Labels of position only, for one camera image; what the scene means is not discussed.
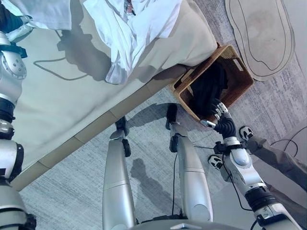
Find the bed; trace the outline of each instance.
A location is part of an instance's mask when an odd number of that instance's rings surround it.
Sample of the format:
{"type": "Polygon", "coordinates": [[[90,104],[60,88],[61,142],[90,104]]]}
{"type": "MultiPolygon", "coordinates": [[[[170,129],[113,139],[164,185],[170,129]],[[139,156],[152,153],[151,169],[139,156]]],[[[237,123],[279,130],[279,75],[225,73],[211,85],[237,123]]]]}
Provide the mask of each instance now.
{"type": "Polygon", "coordinates": [[[104,81],[110,50],[82,3],[71,1],[72,30],[34,29],[26,48],[27,78],[13,122],[25,149],[21,190],[189,68],[207,59],[216,40],[200,9],[183,0],[168,38],[155,39],[124,85],[104,81]]]}

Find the wicker basket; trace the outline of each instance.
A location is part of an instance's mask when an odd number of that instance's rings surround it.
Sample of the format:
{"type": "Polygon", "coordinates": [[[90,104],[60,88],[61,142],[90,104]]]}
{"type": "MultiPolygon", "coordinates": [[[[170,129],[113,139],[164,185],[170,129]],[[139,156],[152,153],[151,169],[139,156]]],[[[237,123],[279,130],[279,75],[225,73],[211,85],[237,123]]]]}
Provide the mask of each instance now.
{"type": "Polygon", "coordinates": [[[227,74],[228,89],[223,90],[220,97],[221,102],[227,107],[231,106],[254,83],[253,78],[233,46],[219,46],[207,60],[196,66],[196,68],[190,69],[184,76],[170,85],[180,104],[197,121],[202,119],[213,121],[214,116],[195,114],[190,109],[189,102],[193,97],[190,85],[215,61],[222,64],[227,74]]]}

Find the shoe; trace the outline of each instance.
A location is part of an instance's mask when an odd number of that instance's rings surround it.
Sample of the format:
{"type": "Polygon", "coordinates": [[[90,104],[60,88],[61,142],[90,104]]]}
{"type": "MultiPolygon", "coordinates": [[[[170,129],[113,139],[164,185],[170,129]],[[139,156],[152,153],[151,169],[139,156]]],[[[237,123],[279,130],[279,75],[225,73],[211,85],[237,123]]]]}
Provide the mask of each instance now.
{"type": "Polygon", "coordinates": [[[245,141],[248,141],[251,137],[254,136],[254,132],[253,130],[251,130],[250,127],[248,126],[242,126],[240,129],[239,129],[239,135],[240,137],[245,140],[245,141]]]}
{"type": "Polygon", "coordinates": [[[222,159],[217,155],[211,155],[208,158],[208,163],[215,169],[220,170],[223,166],[222,159]]]}

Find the gray carpet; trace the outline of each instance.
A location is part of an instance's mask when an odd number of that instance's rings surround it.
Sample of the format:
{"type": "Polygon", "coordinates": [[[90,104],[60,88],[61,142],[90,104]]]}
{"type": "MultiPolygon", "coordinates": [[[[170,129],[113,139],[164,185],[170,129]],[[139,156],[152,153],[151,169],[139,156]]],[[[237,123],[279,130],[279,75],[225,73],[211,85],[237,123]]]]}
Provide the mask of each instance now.
{"type": "MultiPolygon", "coordinates": [[[[223,0],[197,0],[221,44],[236,47],[223,0]]],[[[256,134],[272,142],[283,137],[307,117],[307,80],[295,56],[278,77],[254,86],[230,111],[238,127],[249,124],[256,134]]],[[[176,99],[166,87],[127,114],[132,155],[127,158],[130,183],[139,221],[170,215],[172,206],[173,163],[165,129],[168,103],[176,99]]],[[[188,129],[198,145],[212,147],[221,140],[214,131],[196,123],[181,107],[178,121],[188,129]]],[[[22,198],[30,213],[37,216],[38,230],[102,229],[102,188],[108,138],[115,130],[107,128],[54,168],[28,185],[22,198]]],[[[207,172],[214,197],[227,184],[215,169],[208,167],[209,149],[196,149],[207,172]]],[[[179,178],[176,173],[175,212],[179,212],[179,178]]]]}

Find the person's leg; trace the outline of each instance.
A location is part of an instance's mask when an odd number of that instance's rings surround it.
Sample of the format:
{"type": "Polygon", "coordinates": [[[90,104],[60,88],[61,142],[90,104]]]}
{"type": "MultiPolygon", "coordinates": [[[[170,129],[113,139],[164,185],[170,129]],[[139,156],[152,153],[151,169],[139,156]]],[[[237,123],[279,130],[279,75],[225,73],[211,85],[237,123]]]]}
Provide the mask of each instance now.
{"type": "Polygon", "coordinates": [[[248,129],[242,127],[239,133],[247,141],[247,148],[253,155],[279,170],[307,191],[307,166],[305,164],[284,151],[272,148],[266,139],[255,137],[249,127],[248,129]]]}
{"type": "Polygon", "coordinates": [[[307,230],[307,209],[298,203],[291,200],[285,194],[274,188],[272,185],[266,183],[270,192],[276,197],[276,199],[287,209],[290,215],[296,220],[296,222],[307,230]]]}

